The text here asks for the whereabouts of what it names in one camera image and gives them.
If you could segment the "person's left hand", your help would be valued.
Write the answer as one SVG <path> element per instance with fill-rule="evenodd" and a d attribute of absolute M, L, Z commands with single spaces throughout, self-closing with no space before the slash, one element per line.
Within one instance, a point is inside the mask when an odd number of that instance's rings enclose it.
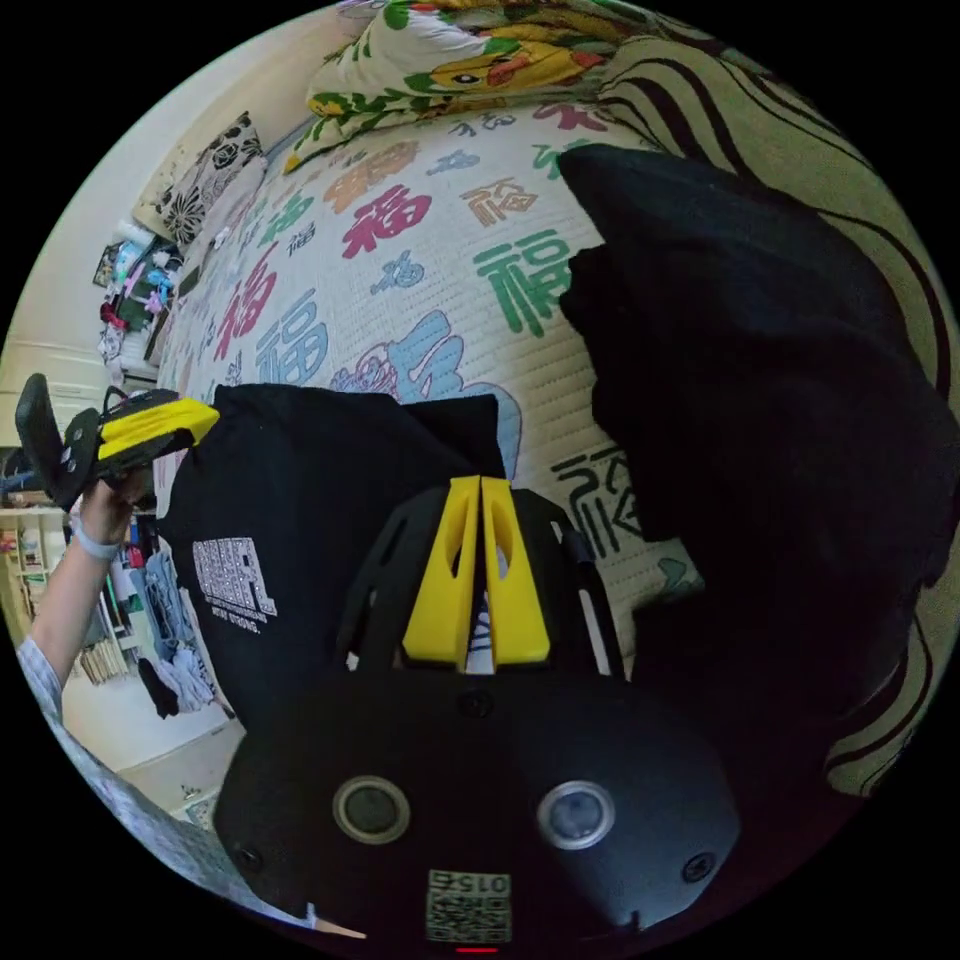
<path fill-rule="evenodd" d="M 98 561 L 110 561 L 122 543 L 135 505 L 150 492 L 151 471 L 139 469 L 111 486 L 96 480 L 82 495 L 73 521 L 80 547 Z"/>

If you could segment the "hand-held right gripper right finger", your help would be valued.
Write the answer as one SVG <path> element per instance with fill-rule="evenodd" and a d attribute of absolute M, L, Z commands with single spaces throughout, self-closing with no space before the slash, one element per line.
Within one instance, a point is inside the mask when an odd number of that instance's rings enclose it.
<path fill-rule="evenodd" d="M 542 666 L 550 640 L 510 483 L 480 479 L 487 610 L 495 666 Z"/>

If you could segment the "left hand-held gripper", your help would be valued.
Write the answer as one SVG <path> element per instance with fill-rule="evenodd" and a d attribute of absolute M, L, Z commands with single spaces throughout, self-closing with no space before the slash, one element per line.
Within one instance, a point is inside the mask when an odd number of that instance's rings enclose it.
<path fill-rule="evenodd" d="M 62 499 L 75 501 L 96 480 L 111 486 L 201 441 L 219 412 L 166 389 L 127 394 L 110 387 L 100 408 L 78 414 L 62 451 Z"/>

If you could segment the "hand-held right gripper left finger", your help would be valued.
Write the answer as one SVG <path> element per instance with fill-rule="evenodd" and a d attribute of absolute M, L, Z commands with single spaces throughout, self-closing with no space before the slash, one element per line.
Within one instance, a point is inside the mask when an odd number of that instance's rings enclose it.
<path fill-rule="evenodd" d="M 402 649 L 417 665 L 464 666 L 473 629 L 480 477 L 450 480 Z"/>

